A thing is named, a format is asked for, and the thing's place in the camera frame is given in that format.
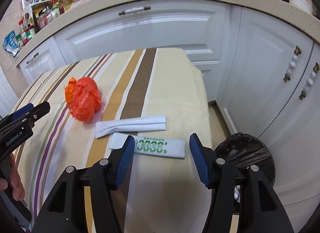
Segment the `person's left hand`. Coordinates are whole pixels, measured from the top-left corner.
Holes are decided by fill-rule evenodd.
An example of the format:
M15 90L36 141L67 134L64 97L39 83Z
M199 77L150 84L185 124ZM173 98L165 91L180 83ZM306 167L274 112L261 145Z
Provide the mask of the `person's left hand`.
M12 196L14 200L22 201L25 197L25 190L21 182L21 177L18 173L15 163L15 157L11 153L9 156L10 161L10 185L12 187Z

